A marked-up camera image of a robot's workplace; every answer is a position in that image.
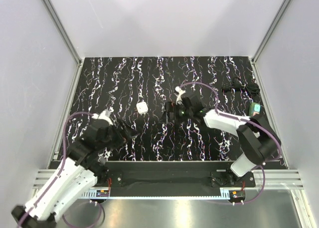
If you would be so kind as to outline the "white plug adapter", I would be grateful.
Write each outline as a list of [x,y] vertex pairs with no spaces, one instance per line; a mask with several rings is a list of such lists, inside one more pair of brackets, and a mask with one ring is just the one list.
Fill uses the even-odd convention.
[[149,110],[146,102],[139,102],[136,104],[136,109],[139,114],[146,114]]

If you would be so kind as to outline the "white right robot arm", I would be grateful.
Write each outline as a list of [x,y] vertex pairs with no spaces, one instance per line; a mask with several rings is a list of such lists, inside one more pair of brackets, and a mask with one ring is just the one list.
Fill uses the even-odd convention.
[[281,157],[281,141],[261,114],[240,116],[205,106],[197,96],[183,90],[174,101],[163,105],[162,121],[175,126],[191,126],[199,130],[219,130],[237,137],[241,155],[231,164],[226,180],[231,186],[244,181],[244,175],[255,167]]

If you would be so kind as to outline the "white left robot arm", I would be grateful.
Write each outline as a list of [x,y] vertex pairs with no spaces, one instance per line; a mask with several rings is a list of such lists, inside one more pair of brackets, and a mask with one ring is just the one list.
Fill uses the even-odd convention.
[[118,149],[137,132],[119,119],[94,120],[66,151],[60,165],[38,193],[11,211],[19,228],[53,228],[65,211],[87,190],[109,181],[108,168],[99,162],[104,149]]

